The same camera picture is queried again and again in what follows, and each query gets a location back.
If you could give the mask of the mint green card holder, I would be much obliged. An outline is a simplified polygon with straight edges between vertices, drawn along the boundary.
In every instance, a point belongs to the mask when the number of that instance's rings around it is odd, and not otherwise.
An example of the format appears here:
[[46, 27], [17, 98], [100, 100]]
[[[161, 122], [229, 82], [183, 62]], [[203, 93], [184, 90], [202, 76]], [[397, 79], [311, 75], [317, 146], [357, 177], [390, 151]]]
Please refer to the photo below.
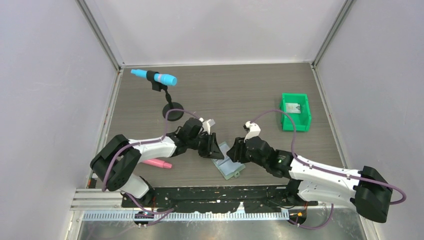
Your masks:
[[219, 149], [223, 153], [224, 159], [212, 159], [215, 167], [219, 170], [225, 180], [238, 178], [241, 175], [241, 171], [246, 168], [245, 164], [232, 162], [232, 160], [227, 156], [227, 151], [230, 147], [225, 141], [219, 144]]

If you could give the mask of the silver VIP card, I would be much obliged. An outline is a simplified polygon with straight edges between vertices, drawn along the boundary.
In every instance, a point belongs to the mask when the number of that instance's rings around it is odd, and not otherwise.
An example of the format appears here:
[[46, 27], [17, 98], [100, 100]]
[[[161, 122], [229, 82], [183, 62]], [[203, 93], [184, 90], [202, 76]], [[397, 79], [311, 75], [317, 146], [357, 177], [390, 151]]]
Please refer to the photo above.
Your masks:
[[288, 114], [300, 114], [301, 110], [301, 105], [299, 103], [285, 103], [285, 111]]

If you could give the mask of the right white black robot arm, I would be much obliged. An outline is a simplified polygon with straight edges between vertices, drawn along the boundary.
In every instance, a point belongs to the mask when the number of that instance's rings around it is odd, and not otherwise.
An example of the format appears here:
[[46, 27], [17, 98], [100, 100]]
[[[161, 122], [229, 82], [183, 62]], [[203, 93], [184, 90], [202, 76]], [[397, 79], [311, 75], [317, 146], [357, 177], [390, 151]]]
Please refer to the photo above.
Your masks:
[[388, 218], [393, 189], [373, 167], [344, 169], [314, 162], [289, 151], [275, 149], [256, 136], [237, 137], [227, 156], [238, 163], [255, 163], [277, 178], [287, 178], [285, 198], [291, 205], [324, 202], [355, 210], [377, 223]]

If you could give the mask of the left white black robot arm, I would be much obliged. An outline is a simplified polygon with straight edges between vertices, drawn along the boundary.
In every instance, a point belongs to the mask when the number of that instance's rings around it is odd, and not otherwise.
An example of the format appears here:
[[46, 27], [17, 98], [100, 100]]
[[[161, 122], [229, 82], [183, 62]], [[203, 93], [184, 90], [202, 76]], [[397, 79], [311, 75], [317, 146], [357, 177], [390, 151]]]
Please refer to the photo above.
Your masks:
[[148, 207], [153, 202], [154, 190], [143, 177], [134, 174], [136, 166], [155, 158], [173, 158], [188, 149], [197, 151], [202, 158], [224, 159], [209, 122], [192, 117], [183, 126], [159, 138], [135, 140], [118, 134], [91, 160], [89, 166], [107, 190], [125, 192], [141, 207]]

